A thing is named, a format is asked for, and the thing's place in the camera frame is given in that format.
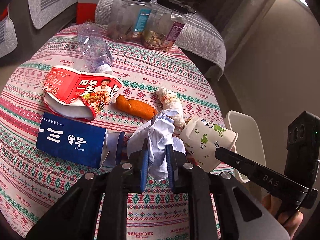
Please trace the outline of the person right hand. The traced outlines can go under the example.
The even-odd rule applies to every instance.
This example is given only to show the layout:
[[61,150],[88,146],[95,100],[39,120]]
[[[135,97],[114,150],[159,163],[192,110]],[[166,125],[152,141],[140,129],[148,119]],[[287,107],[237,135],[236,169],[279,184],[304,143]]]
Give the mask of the person right hand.
[[[269,211],[271,215],[276,217],[276,214],[280,210],[282,200],[271,196],[270,194],[266,195],[262,200],[262,205]],[[293,216],[290,217],[288,212],[280,213],[277,221],[283,225],[283,227],[288,232],[290,239],[293,239],[296,231],[298,230],[300,224],[304,218],[303,213],[297,211]]]

